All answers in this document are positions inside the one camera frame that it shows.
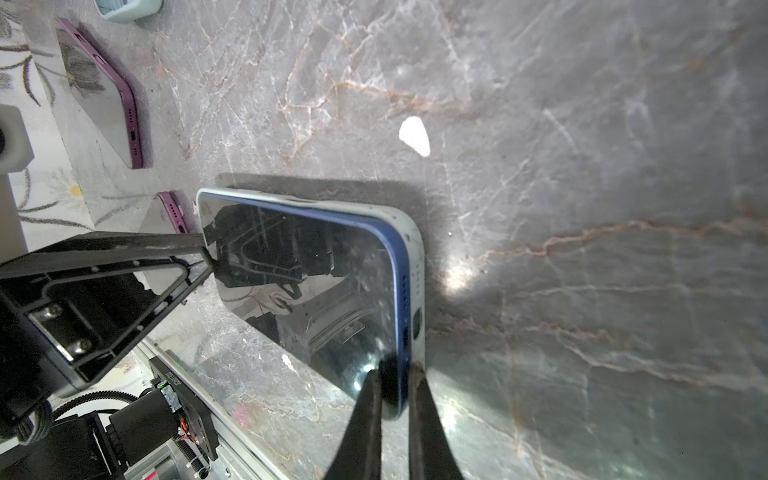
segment phone screen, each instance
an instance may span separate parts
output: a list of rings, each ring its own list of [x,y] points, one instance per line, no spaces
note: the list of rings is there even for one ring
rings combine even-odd
[[[357,397],[367,372],[396,355],[392,262],[379,238],[205,194],[198,208],[227,308]]]
[[[57,27],[56,37],[67,72],[67,83],[74,99],[118,153],[120,159],[132,168],[125,109],[118,87],[69,32]]]

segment marble surface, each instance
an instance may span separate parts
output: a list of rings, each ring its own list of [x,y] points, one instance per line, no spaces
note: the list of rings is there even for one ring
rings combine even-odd
[[[38,65],[61,73],[61,15],[138,98],[150,167],[129,171],[51,81],[98,228],[136,230],[161,190],[195,223],[213,184],[415,219],[466,478],[768,470],[767,3],[168,0],[131,25],[26,6]],[[413,115],[427,158],[398,140]],[[322,477],[352,403],[210,281],[152,336],[289,476]],[[406,435],[385,427],[386,478]]]

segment purple smartphone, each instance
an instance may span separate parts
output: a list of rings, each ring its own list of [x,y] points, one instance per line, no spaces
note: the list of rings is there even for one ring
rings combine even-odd
[[[189,233],[187,224],[184,222],[184,217],[181,216],[181,209],[174,201],[173,195],[170,192],[160,192],[157,194],[160,201],[163,202],[165,212],[168,214],[170,223],[174,226],[176,233]]]
[[[134,94],[88,40],[66,18],[56,29],[69,88],[88,117],[128,168],[142,168]]]

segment floral patterned surface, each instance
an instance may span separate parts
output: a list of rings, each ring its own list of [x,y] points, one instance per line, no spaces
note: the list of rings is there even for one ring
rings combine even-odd
[[[30,251],[94,228],[51,111],[52,74],[32,60],[14,5],[0,2],[0,103],[22,111],[35,151],[24,171],[9,175]]]

